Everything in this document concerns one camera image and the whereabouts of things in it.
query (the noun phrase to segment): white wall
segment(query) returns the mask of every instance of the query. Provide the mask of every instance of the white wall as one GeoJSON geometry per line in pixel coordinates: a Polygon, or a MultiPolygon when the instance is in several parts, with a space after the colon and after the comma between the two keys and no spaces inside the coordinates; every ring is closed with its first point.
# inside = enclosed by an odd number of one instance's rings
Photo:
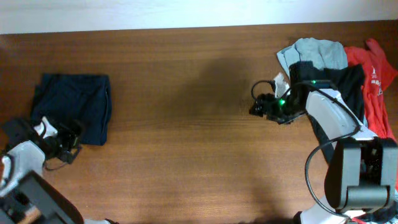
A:
{"type": "Polygon", "coordinates": [[[1,0],[0,33],[398,18],[398,0],[1,0]]]}

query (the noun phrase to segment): wooden table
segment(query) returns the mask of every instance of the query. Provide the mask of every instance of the wooden table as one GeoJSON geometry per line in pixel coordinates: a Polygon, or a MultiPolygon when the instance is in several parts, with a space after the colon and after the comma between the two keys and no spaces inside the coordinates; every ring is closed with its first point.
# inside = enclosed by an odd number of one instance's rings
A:
{"type": "MultiPolygon", "coordinates": [[[[0,35],[0,122],[29,116],[44,72],[108,74],[108,142],[44,174],[85,218],[291,218],[314,204],[303,167],[317,141],[305,117],[279,126],[250,116],[251,85],[281,72],[276,52],[301,37],[359,47],[374,37],[398,68],[397,35],[397,21],[0,35]]],[[[384,93],[395,134],[397,87],[384,93]]],[[[310,168],[319,196],[325,172],[319,154],[310,168]]]]}

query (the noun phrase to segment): light blue cloth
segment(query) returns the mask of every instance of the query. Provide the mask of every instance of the light blue cloth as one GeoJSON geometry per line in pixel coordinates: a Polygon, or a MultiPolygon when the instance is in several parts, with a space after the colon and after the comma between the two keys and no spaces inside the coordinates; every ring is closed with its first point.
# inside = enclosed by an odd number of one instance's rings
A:
{"type": "Polygon", "coordinates": [[[278,52],[277,57],[289,77],[289,67],[299,61],[311,61],[319,70],[348,67],[347,55],[341,43],[312,37],[299,39],[290,47],[278,52]]]}

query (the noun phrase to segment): dark blue cloth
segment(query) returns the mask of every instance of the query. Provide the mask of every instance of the dark blue cloth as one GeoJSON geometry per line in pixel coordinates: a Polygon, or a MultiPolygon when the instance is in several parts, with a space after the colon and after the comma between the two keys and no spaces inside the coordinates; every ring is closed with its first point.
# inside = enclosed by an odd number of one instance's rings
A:
{"type": "Polygon", "coordinates": [[[77,119],[85,131],[81,143],[102,146],[111,118],[111,86],[106,75],[44,74],[35,89],[30,118],[60,122],[77,119]]]}

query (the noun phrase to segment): red cloth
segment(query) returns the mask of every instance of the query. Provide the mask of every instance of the red cloth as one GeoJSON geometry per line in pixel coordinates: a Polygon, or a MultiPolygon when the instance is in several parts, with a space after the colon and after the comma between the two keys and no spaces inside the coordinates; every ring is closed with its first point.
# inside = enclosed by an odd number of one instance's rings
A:
{"type": "Polygon", "coordinates": [[[383,91],[392,83],[398,71],[390,65],[383,49],[374,39],[368,39],[366,45],[369,50],[359,47],[344,48],[348,66],[361,64],[365,72],[362,94],[368,128],[380,138],[396,140],[388,123],[383,91]]]}

